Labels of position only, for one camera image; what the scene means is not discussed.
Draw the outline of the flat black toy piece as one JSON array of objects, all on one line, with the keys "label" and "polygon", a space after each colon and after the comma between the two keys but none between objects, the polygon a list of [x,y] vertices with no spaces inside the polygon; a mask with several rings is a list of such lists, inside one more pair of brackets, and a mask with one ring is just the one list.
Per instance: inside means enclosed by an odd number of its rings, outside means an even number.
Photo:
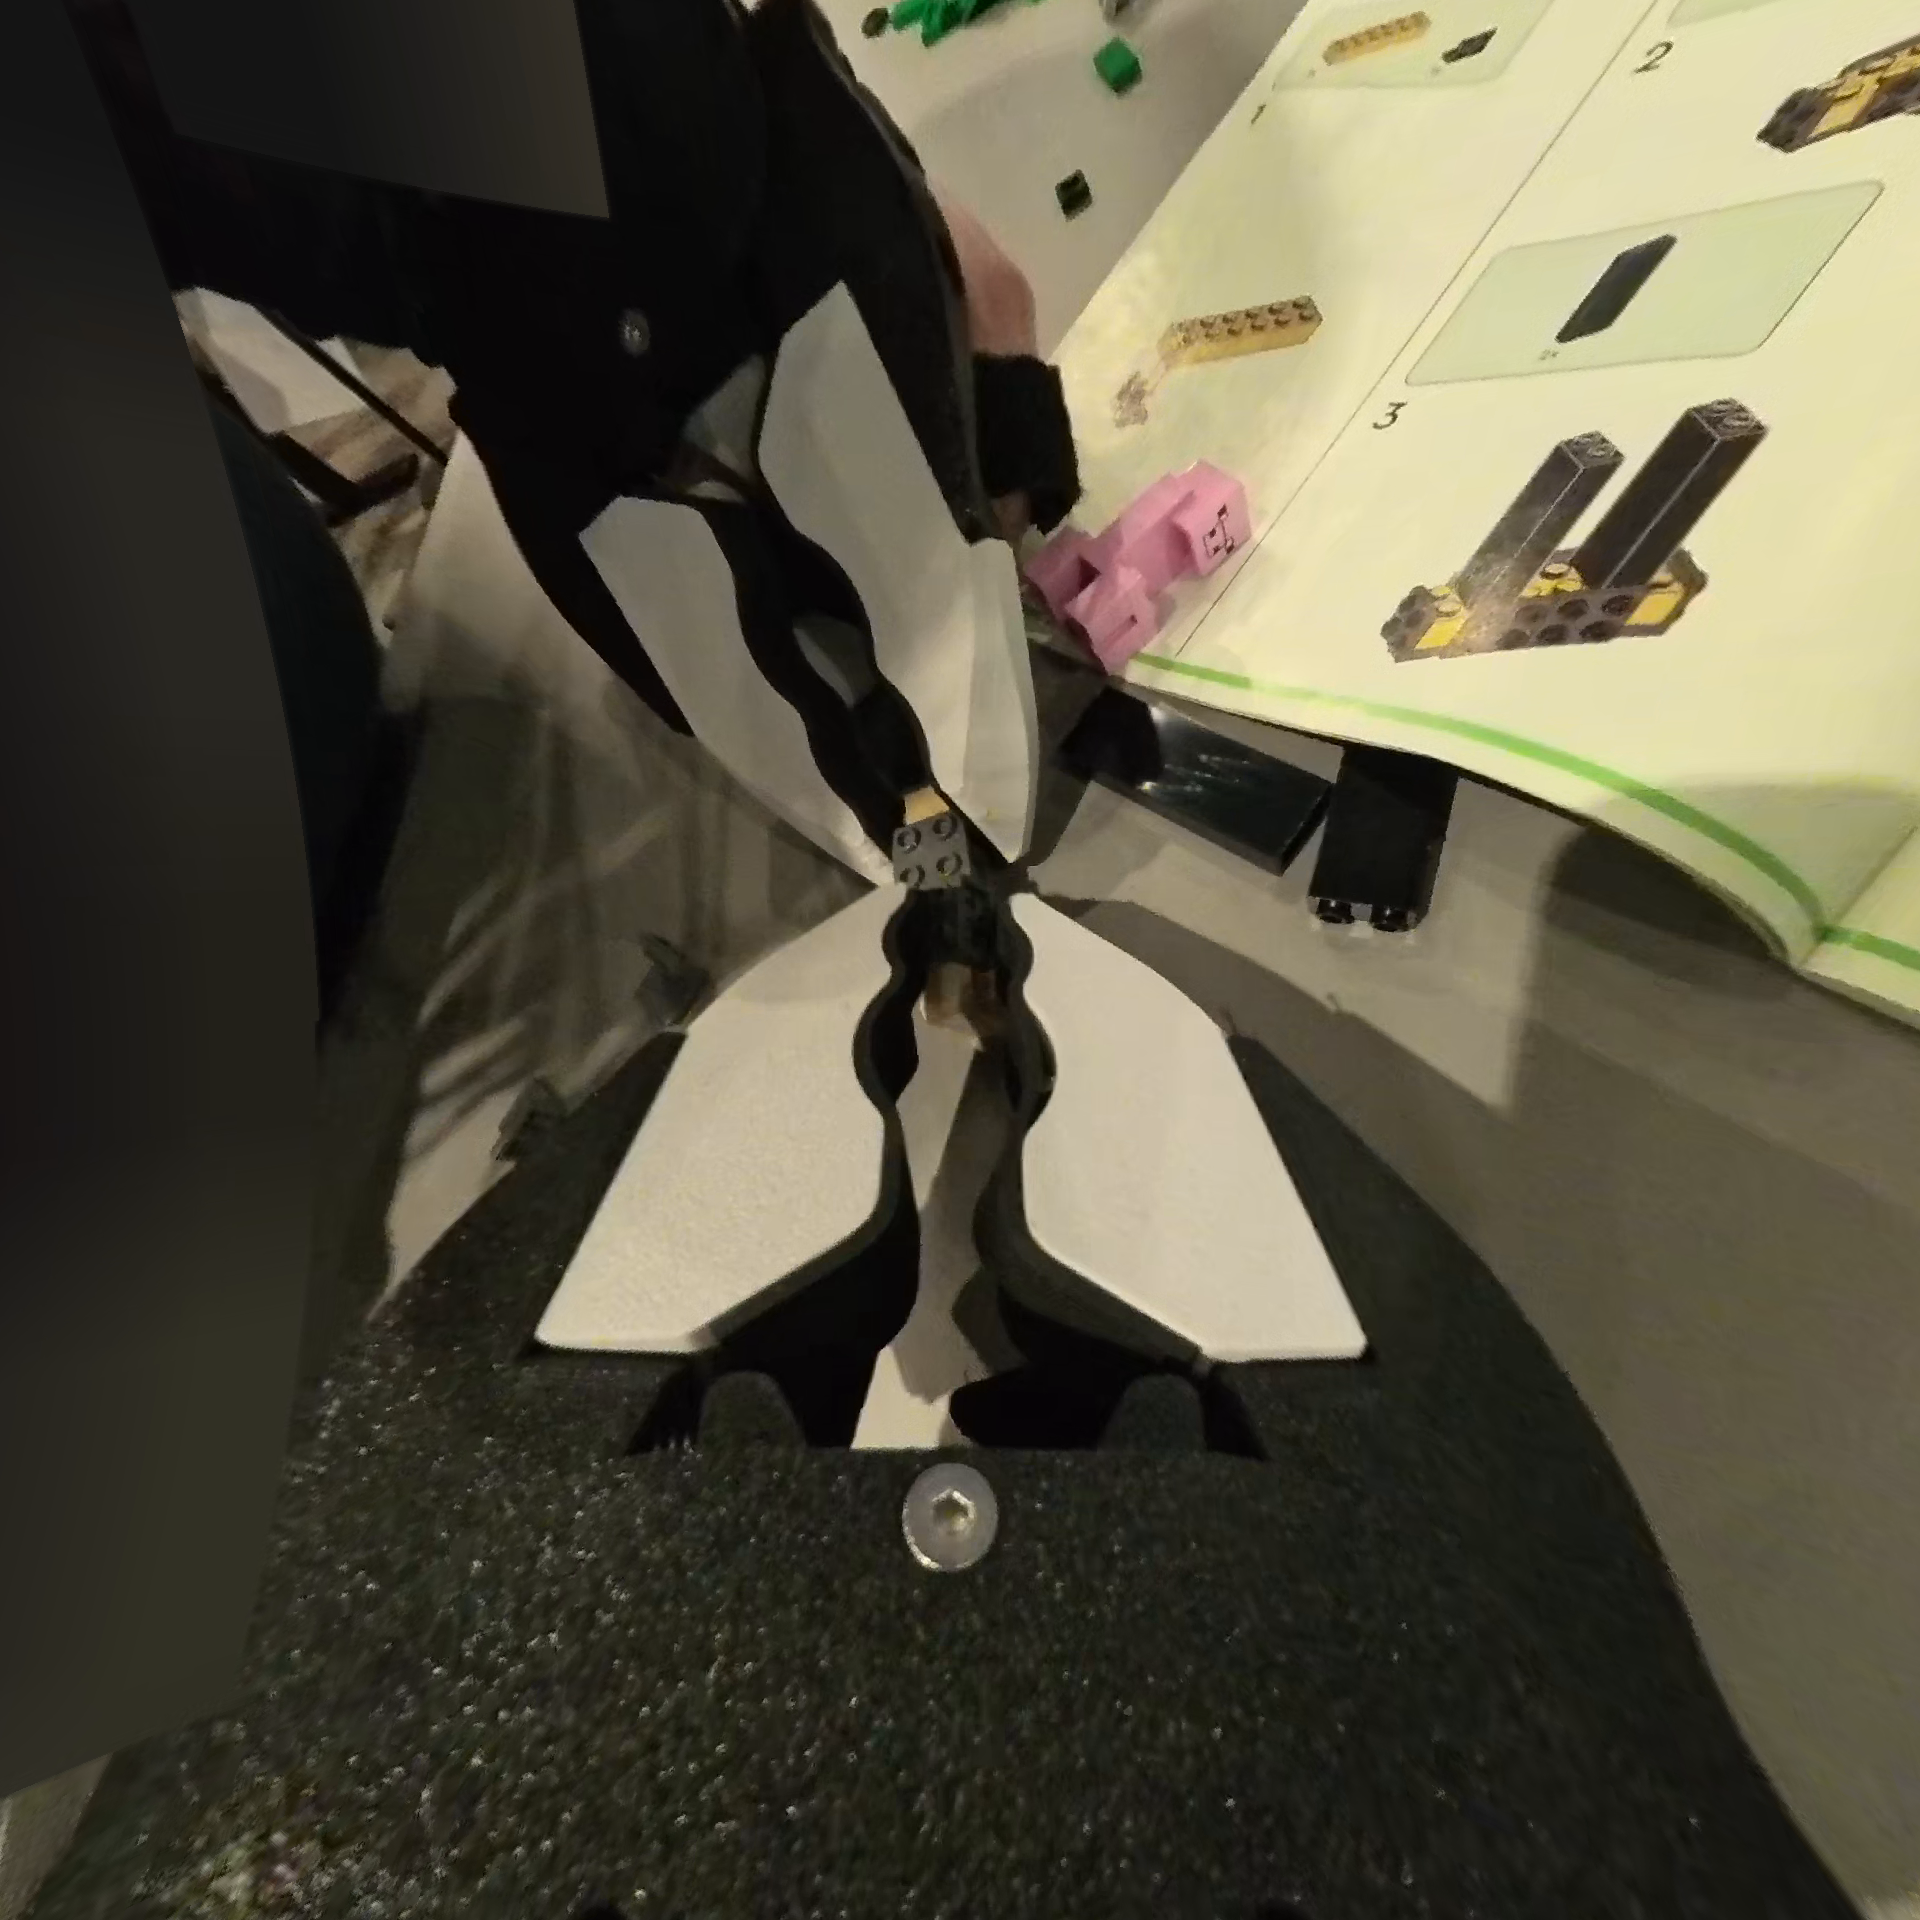
[{"label": "flat black toy piece", "polygon": [[1069,721],[1055,765],[1273,878],[1298,863],[1334,803],[1329,778],[1116,685]]}]

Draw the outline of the small grey square toy plate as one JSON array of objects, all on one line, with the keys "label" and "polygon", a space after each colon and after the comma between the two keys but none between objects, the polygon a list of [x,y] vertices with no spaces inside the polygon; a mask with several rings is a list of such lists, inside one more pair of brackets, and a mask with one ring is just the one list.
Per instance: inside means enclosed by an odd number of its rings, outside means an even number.
[{"label": "small grey square toy plate", "polygon": [[903,822],[890,837],[892,883],[906,894],[1006,891],[1012,863],[958,810]]}]

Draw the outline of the grey desk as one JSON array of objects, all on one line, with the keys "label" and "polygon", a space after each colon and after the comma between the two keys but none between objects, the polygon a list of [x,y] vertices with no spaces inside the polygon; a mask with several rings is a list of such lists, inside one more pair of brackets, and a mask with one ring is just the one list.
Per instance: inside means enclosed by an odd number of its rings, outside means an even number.
[{"label": "grey desk", "polygon": [[[357,1042],[391,1125],[334,1279],[389,1302],[658,1026],[640,935],[749,963],[854,896],[615,688],[455,506],[347,552],[427,756]],[[1298,1071],[1485,1257],[1620,1450],[1790,1811],[1916,1918],[1916,1034],[1782,973],[1673,866],[1459,790],[1424,933],[1309,928],[1302,878],[1052,775],[1040,881]]]}]

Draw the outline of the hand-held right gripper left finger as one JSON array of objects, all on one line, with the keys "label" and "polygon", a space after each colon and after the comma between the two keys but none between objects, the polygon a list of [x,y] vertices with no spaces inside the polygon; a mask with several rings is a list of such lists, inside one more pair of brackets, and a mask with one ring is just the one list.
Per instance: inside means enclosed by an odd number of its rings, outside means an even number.
[{"label": "hand-held right gripper left finger", "polygon": [[903,1149],[876,1020],[906,903],[876,885],[686,1026],[542,1310],[542,1350],[711,1354],[879,1220]]}]

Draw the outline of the person's left hand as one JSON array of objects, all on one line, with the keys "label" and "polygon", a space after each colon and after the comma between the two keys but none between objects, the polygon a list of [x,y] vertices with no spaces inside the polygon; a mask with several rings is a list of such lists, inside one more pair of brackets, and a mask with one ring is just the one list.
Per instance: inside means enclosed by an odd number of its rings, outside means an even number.
[{"label": "person's left hand", "polygon": [[933,197],[958,260],[973,350],[985,357],[1040,357],[1038,298],[1019,260],[949,186],[936,185]]}]

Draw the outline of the open building instruction booklet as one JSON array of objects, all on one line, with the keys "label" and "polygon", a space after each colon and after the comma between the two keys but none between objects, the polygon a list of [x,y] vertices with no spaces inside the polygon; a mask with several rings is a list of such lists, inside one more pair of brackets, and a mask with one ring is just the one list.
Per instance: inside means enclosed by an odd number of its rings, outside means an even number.
[{"label": "open building instruction booklet", "polygon": [[1916,1023],[1916,2],[1309,2],[1064,342],[1137,685],[1585,819]]}]

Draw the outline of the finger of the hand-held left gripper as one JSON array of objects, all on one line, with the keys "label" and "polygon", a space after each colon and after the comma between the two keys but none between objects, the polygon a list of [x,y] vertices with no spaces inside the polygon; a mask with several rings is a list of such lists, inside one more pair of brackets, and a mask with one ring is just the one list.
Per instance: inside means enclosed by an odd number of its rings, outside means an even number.
[{"label": "finger of the hand-held left gripper", "polygon": [[847,575],[876,672],[921,724],[927,772],[1022,863],[1040,718],[1019,559],[954,524],[847,290],[784,336],[758,466],[784,519]]},{"label": "finger of the hand-held left gripper", "polygon": [[615,498],[580,549],[711,758],[784,826],[892,883],[903,733],[849,624],[794,611],[731,502]]}]

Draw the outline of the pink toy pig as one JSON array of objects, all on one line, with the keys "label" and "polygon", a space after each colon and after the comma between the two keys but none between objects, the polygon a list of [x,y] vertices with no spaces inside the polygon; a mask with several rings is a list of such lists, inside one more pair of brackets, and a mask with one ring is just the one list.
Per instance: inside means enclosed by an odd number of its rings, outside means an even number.
[{"label": "pink toy pig", "polygon": [[1045,614],[1105,675],[1160,640],[1175,592],[1217,575],[1252,541],[1237,475],[1205,460],[1167,472],[1103,532],[1059,528],[1024,560]]}]

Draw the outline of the tall black toy brick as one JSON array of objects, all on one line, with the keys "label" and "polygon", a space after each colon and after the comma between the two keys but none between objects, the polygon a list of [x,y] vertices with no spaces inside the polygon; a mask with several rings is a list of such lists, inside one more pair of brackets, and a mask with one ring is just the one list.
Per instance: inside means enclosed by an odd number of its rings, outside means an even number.
[{"label": "tall black toy brick", "polygon": [[1314,915],[1396,935],[1423,928],[1459,784],[1459,769],[1427,756],[1346,746],[1309,873]]}]

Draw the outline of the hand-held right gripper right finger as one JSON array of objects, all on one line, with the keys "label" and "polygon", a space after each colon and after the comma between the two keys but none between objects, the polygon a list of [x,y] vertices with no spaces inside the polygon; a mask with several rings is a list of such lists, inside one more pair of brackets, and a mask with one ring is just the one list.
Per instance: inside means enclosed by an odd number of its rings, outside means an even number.
[{"label": "hand-held right gripper right finger", "polygon": [[1352,1361],[1368,1340],[1220,1023],[1016,894],[1012,1135],[979,1247],[1046,1319],[1202,1367]]}]

